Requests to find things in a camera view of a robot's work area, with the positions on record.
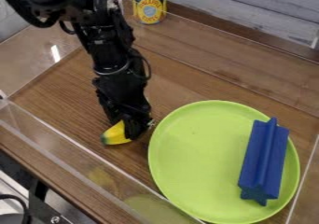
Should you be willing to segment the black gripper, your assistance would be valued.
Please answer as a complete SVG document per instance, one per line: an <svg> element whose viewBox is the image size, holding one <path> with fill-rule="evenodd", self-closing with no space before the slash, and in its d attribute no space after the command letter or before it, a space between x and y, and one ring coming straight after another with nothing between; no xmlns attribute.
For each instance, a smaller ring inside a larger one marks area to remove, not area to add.
<svg viewBox="0 0 319 224"><path fill-rule="evenodd" d="M136 140L152 127L151 105L143 91L148 77L143 71L128 70L92 80L98 102L109 123L124 123L124 137Z"/></svg>

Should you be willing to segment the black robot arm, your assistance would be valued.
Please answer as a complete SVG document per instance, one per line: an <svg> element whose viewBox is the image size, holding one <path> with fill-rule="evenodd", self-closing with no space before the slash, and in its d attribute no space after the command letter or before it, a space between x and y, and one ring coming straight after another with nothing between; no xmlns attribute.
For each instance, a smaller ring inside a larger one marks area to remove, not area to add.
<svg viewBox="0 0 319 224"><path fill-rule="evenodd" d="M133 29L119 0L5 0L20 17L37 28L58 25L74 35L90 56L92 85L110 126L124 141L151 128L151 105L144 88L151 65L133 48Z"/></svg>

